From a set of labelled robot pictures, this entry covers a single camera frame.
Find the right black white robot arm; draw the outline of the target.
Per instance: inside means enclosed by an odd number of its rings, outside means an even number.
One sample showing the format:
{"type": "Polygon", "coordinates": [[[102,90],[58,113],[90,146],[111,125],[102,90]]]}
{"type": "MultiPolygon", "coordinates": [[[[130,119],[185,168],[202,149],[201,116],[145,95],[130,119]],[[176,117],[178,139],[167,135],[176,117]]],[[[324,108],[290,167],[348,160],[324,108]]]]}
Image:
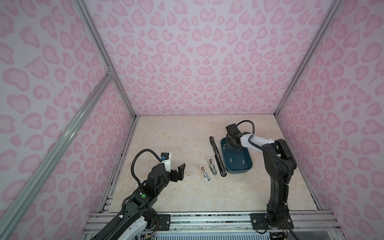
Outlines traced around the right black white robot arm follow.
{"type": "Polygon", "coordinates": [[[255,125],[244,120],[226,127],[232,149],[255,150],[263,154],[265,169],[271,179],[270,199],[267,204],[266,224],[271,229],[286,227],[292,230],[289,214],[289,186],[297,163],[283,139],[268,140],[255,135],[255,125]]]}

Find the pink small stapler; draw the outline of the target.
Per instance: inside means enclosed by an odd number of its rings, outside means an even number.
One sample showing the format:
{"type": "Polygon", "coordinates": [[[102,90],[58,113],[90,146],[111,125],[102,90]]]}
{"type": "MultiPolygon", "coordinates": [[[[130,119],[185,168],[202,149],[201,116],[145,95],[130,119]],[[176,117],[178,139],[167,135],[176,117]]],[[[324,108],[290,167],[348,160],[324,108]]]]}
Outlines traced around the pink small stapler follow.
{"type": "Polygon", "coordinates": [[[211,180],[211,178],[209,177],[208,173],[206,172],[204,166],[200,166],[200,170],[201,170],[201,172],[202,172],[202,175],[203,175],[205,181],[206,181],[207,183],[210,183],[212,180],[211,180]]]}

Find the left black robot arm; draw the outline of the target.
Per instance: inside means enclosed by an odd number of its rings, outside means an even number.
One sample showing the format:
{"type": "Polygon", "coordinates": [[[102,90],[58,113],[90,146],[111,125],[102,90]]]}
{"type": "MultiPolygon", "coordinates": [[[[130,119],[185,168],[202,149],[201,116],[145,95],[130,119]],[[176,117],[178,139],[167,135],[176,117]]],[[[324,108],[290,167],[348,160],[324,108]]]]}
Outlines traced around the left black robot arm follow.
{"type": "Polygon", "coordinates": [[[163,163],[154,166],[147,180],[122,201],[118,214],[96,234],[93,240],[133,240],[139,233],[156,229],[157,212],[152,206],[169,184],[184,179],[185,164],[167,171],[163,163]]]}

